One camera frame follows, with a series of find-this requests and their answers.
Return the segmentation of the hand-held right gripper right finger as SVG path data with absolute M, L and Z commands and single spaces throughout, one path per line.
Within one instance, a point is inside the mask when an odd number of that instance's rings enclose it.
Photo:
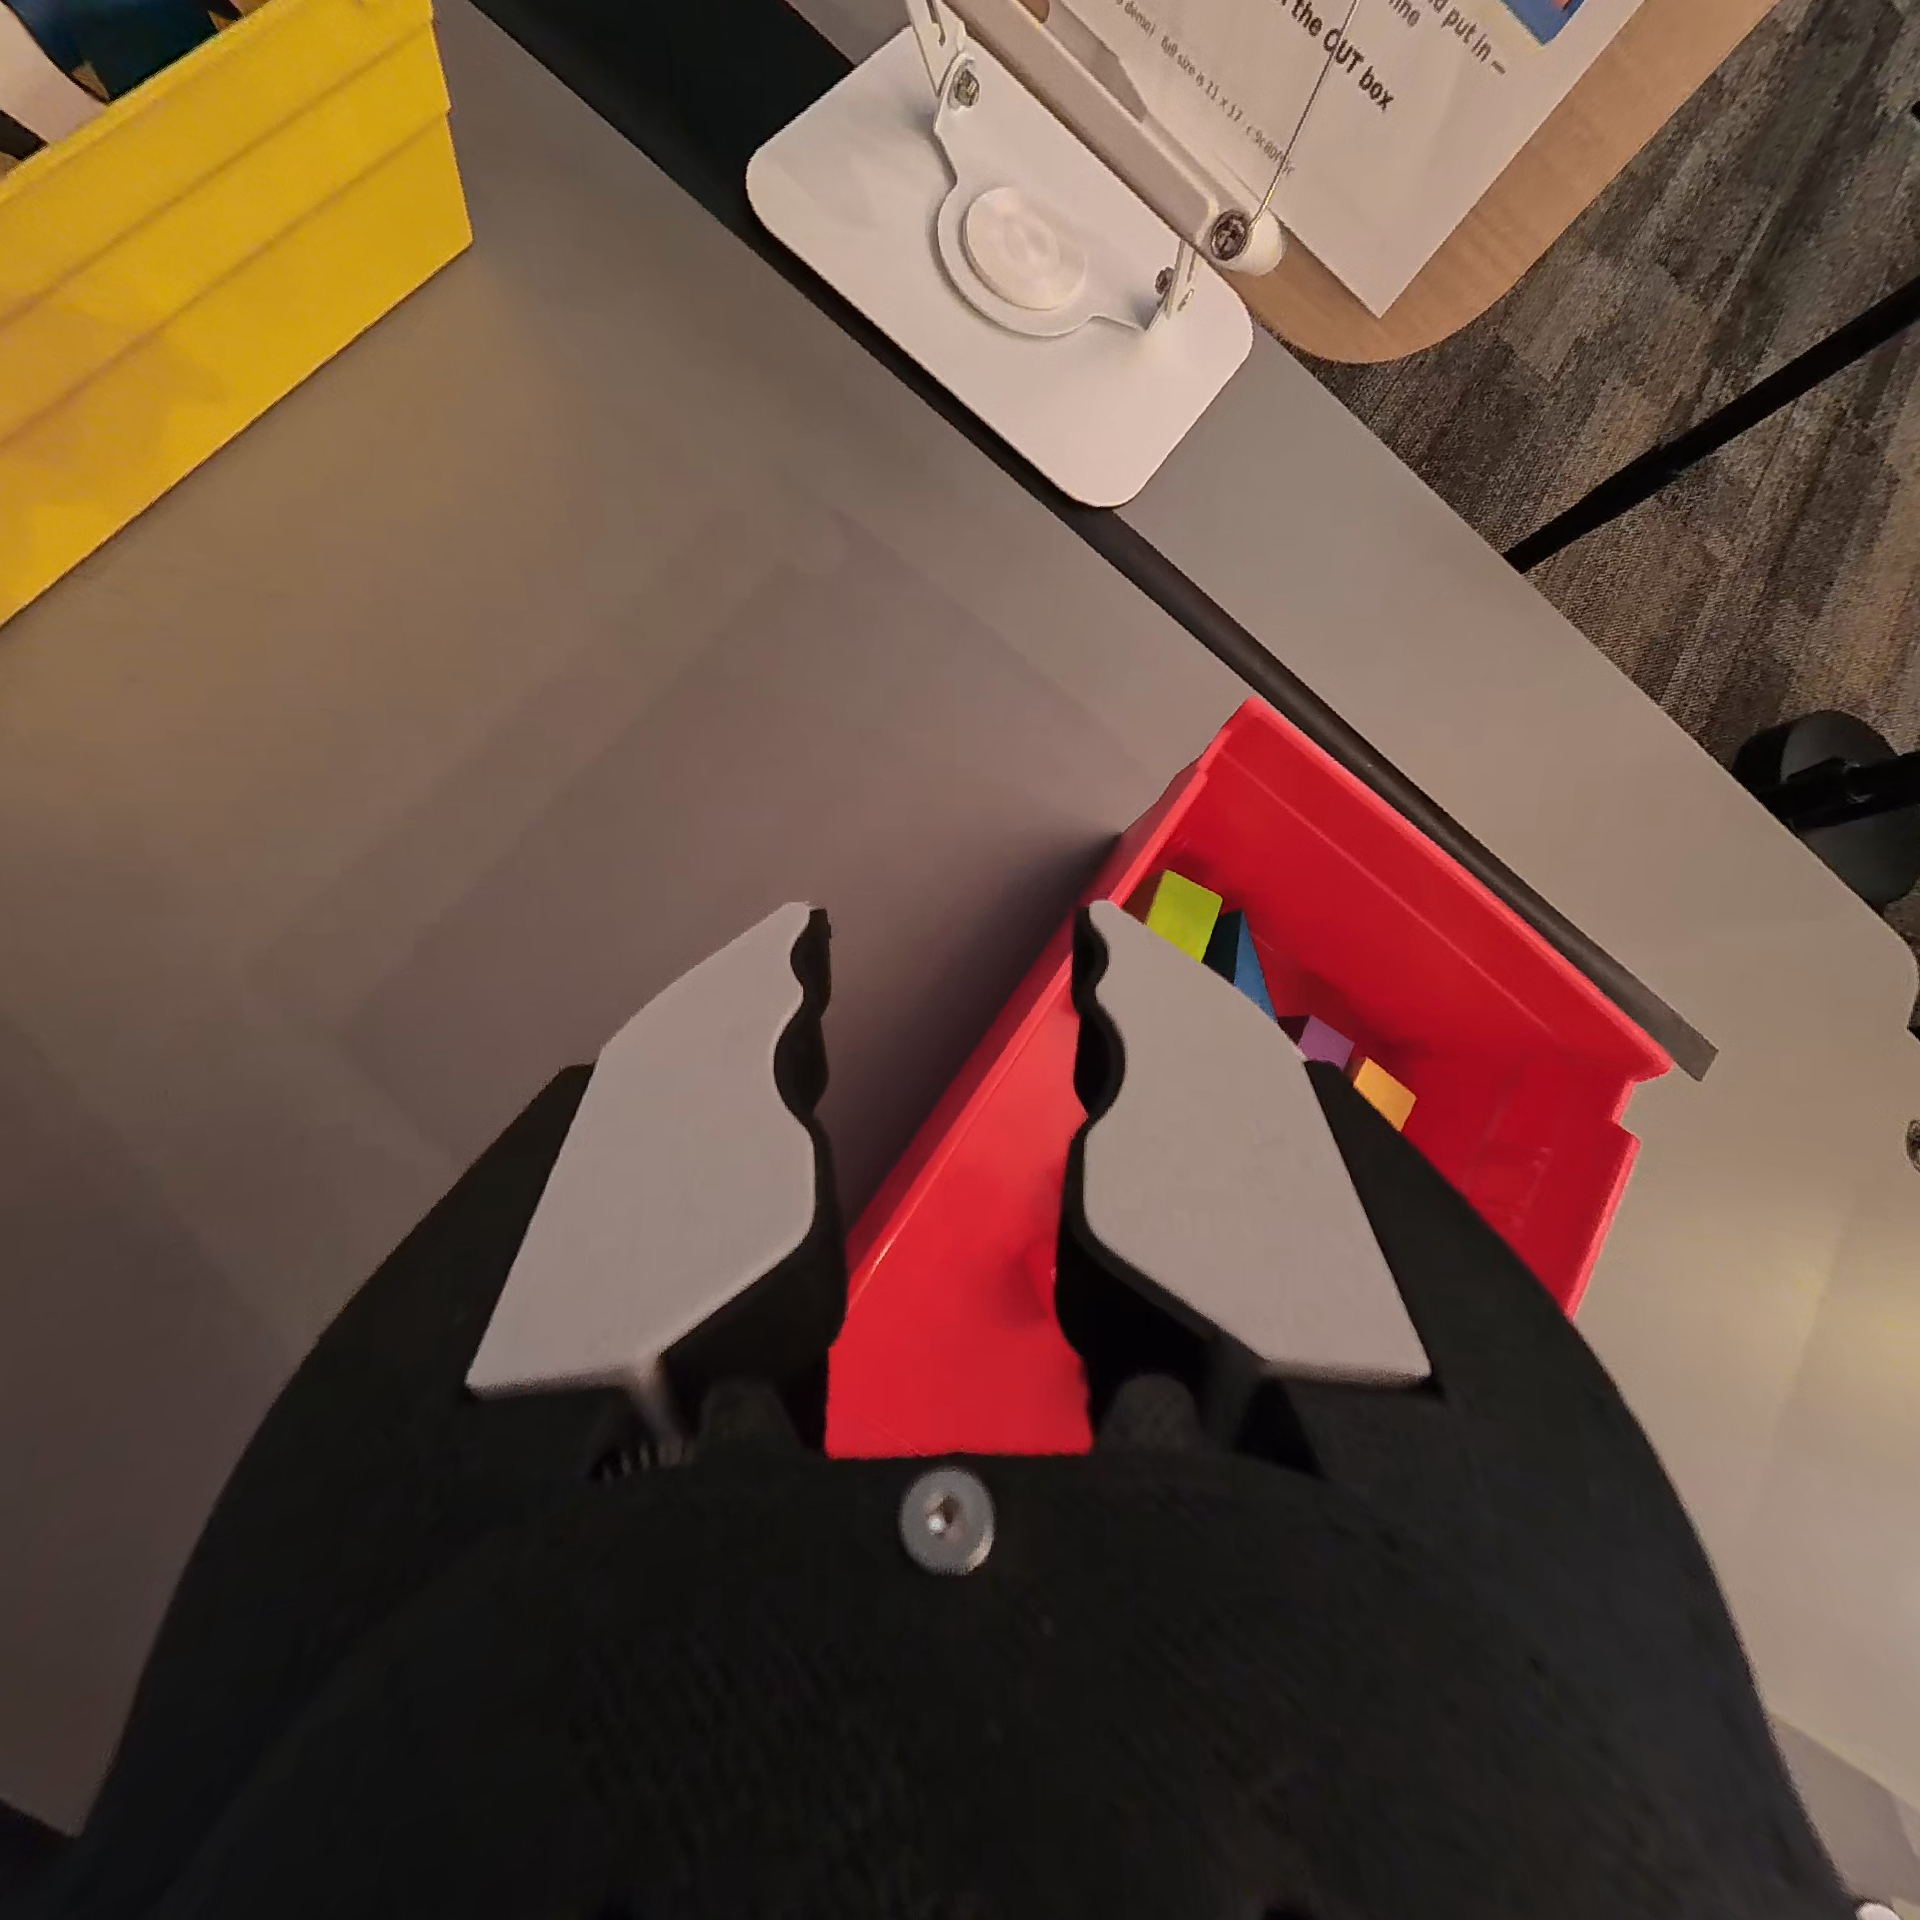
M 1118 1282 L 1202 1361 L 1407 1389 L 1429 1360 L 1292 1037 L 1118 902 L 1073 921 L 1057 1318 L 1121 1367 Z

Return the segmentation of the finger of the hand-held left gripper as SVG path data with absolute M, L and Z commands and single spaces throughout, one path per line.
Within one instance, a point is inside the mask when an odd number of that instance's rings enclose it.
M 53 146 L 102 114 L 105 102 L 63 71 L 19 18 L 4 18 L 4 146 Z

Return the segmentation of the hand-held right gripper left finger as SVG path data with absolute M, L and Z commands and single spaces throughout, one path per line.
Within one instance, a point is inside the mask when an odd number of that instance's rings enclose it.
M 467 1389 L 818 1402 L 844 1237 L 818 1119 L 829 918 L 791 902 L 596 1050 Z

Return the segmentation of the long dark blue wooden block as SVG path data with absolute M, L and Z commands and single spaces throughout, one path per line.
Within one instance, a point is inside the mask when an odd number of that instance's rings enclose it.
M 73 3 L 73 42 L 106 102 L 217 36 L 204 3 Z

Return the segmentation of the blue triangular wooden block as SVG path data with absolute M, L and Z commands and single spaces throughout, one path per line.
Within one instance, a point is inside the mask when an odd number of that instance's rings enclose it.
M 1258 937 L 1244 910 L 1226 907 L 1217 916 L 1205 946 L 1205 967 L 1223 978 L 1244 999 L 1249 999 L 1262 1019 L 1276 1021 Z

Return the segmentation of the red plastic bin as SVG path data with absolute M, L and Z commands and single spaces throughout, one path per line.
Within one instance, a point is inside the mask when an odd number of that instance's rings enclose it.
M 1244 703 L 1083 887 L 1147 910 L 1176 870 L 1244 910 L 1276 1017 L 1417 1092 L 1405 1136 L 1575 1313 L 1670 1055 L 1514 907 L 1262 703 Z M 1079 1453 L 1050 1310 L 1076 1017 L 1065 918 L 849 1237 L 831 1455 Z

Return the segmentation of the yellow plastic bin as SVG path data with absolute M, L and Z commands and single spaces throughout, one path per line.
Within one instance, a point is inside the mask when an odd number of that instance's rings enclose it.
M 4 172 L 4 618 L 469 247 L 431 3 L 258 3 Z

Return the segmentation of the long green wooden block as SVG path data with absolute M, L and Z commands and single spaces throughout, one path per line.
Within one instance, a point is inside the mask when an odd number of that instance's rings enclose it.
M 1143 925 L 1179 955 L 1205 962 L 1220 910 L 1223 902 L 1217 892 L 1176 870 L 1161 870 L 1152 882 Z

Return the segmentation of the black flat pad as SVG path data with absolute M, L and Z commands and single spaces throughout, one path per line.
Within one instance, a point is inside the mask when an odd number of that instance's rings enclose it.
M 481 11 L 610 123 L 738 164 L 851 71 L 787 3 Z

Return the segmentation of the black chair base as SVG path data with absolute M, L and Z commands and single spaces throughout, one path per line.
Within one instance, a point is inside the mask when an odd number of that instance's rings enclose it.
M 1915 752 L 1819 709 L 1755 732 L 1731 774 L 1867 907 L 1915 887 Z

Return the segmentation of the white board stand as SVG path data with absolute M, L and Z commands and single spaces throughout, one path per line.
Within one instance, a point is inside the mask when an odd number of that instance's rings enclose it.
M 1047 482 L 1123 505 L 1248 359 L 1226 274 L 1268 274 L 1283 230 L 1099 11 L 901 3 L 757 146 L 749 204 Z

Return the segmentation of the printed instruction sheet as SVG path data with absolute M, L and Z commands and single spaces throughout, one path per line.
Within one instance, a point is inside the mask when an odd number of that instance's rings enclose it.
M 1050 3 L 1373 316 L 1639 3 Z

